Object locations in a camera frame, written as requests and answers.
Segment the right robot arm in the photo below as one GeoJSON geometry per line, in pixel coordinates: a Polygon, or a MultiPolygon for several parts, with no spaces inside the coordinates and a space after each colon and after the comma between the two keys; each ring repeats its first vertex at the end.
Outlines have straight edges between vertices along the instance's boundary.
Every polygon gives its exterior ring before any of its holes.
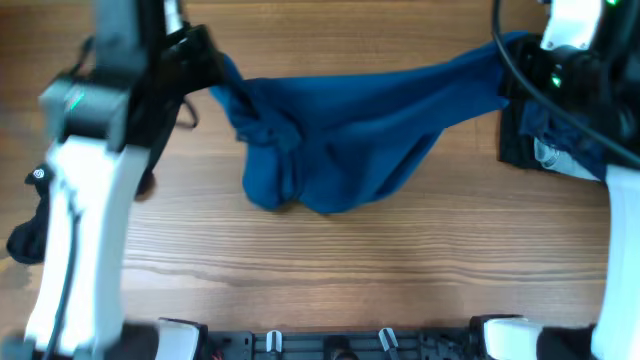
{"type": "Polygon", "coordinates": [[[502,4],[491,34],[507,70],[506,93],[534,102],[525,122],[603,180],[610,240],[595,324],[542,325],[520,316],[479,322],[489,359],[636,359],[639,356],[639,3],[553,1],[543,34],[508,43],[502,4]]]}

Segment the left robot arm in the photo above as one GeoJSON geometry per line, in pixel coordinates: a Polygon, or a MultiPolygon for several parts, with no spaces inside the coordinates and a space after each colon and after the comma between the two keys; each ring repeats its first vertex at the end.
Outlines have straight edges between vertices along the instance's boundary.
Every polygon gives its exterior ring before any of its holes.
{"type": "Polygon", "coordinates": [[[204,26],[178,1],[98,1],[95,66],[60,74],[40,96],[52,140],[42,282],[5,359],[199,359],[204,327],[129,322],[121,271],[129,211],[185,97],[222,80],[204,26]]]}

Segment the blue t-shirt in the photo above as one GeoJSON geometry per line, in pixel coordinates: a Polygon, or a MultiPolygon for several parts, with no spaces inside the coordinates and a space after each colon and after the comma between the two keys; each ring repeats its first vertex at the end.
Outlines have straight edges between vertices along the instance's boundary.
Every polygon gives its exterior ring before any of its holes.
{"type": "Polygon", "coordinates": [[[449,127],[504,108],[494,43],[447,62],[360,75],[252,78],[224,56],[211,89],[247,146],[242,186],[266,210],[346,212],[397,191],[449,127]]]}

